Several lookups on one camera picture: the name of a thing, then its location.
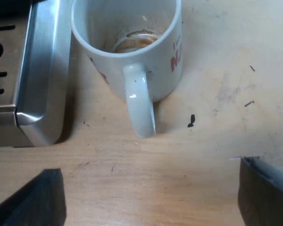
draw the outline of scratch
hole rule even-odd
[[[244,107],[247,107],[248,105],[250,105],[250,104],[254,104],[255,103],[255,101],[250,101],[249,103],[247,103]]]
[[[255,72],[256,70],[250,65],[250,68]]]

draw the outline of coffee stain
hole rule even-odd
[[[129,38],[123,40],[115,49],[115,53],[126,53],[126,52],[134,52],[139,49],[145,48],[148,45],[151,45],[157,40],[156,37],[152,36],[149,38]]]
[[[142,29],[141,31],[131,32],[127,34],[127,38],[131,38],[132,36],[140,35],[140,34],[155,34],[154,32]]]

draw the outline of red design on mug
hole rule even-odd
[[[180,43],[179,48],[176,50],[175,56],[171,58],[171,69],[172,69],[172,72],[175,70],[175,68],[177,67],[178,63],[181,60],[182,51],[183,51],[183,45],[182,45],[182,43]]]

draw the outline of stainless steel appliance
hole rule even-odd
[[[59,138],[69,17],[70,0],[0,1],[0,146],[44,146]]]

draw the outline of mug rim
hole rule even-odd
[[[160,38],[155,41],[154,43],[139,49],[137,51],[134,52],[130,52],[130,53],[109,53],[109,52],[105,52],[102,51],[100,49],[97,49],[95,47],[93,47],[92,45],[90,45],[89,43],[87,43],[80,35],[80,33],[77,31],[76,26],[75,26],[75,20],[74,20],[74,8],[77,4],[77,2],[80,0],[74,0],[71,6],[71,28],[72,28],[72,32],[74,34],[74,36],[77,38],[77,40],[80,42],[81,45],[83,45],[84,48],[86,48],[87,50],[89,50],[90,52],[100,55],[102,57],[116,57],[116,58],[121,58],[121,57],[134,57],[140,54],[143,54],[147,51],[149,51],[150,49],[158,46],[160,43],[162,43],[166,37],[172,32],[172,30],[175,28],[176,23],[178,21],[178,18],[181,14],[181,0],[176,0],[176,10],[175,10],[175,14],[173,17],[173,20],[171,22],[171,24],[169,25],[168,29],[162,34],[162,36],[160,36]]]

